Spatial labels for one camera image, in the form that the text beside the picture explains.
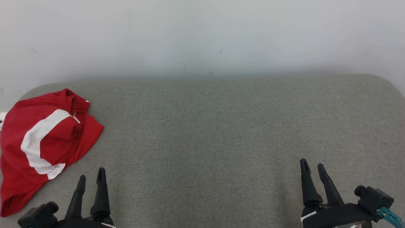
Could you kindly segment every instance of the white wall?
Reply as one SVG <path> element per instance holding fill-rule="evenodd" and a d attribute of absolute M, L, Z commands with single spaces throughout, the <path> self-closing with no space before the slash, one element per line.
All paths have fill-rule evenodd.
<path fill-rule="evenodd" d="M 0 110 L 82 78 L 371 73 L 405 93 L 403 0 L 2 0 Z"/>

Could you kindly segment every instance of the teal connector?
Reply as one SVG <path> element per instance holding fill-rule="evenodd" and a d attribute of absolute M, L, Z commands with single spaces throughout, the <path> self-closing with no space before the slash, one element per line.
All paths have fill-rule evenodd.
<path fill-rule="evenodd" d="M 388 221 L 396 228 L 405 228 L 405 224 L 401 221 L 401 218 L 394 214 L 386 207 L 382 207 L 377 211 L 377 214 L 382 217 L 384 220 Z"/>

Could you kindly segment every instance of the gray fabric surface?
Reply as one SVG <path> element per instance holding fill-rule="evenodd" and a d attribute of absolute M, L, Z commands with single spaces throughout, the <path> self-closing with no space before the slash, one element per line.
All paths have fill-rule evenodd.
<path fill-rule="evenodd" d="M 81 174 L 89 215 L 104 167 L 119 228 L 298 228 L 301 158 L 324 201 L 318 163 L 345 202 L 360 184 L 380 188 L 405 219 L 405 100 L 380 77 L 58 83 L 23 98 L 64 88 L 91 102 L 104 132 L 0 227 L 48 201 L 62 219 Z"/>

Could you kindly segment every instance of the black knob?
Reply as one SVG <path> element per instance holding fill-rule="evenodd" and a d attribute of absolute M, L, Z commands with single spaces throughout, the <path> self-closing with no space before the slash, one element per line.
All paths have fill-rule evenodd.
<path fill-rule="evenodd" d="M 358 197 L 361 197 L 363 191 L 366 189 L 363 185 L 357 186 L 357 188 L 354 190 L 354 194 Z"/>
<path fill-rule="evenodd" d="M 47 205 L 50 206 L 52 213 L 54 213 L 54 214 L 59 210 L 58 205 L 52 201 L 48 202 Z"/>

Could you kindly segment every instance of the red and white shirt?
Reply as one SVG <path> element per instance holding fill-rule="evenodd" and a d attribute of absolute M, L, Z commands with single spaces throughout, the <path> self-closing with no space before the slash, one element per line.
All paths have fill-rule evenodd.
<path fill-rule="evenodd" d="M 48 180 L 81 159 L 103 126 L 87 113 L 90 102 L 69 89 L 17 102 L 0 136 L 1 217 L 20 211 Z"/>

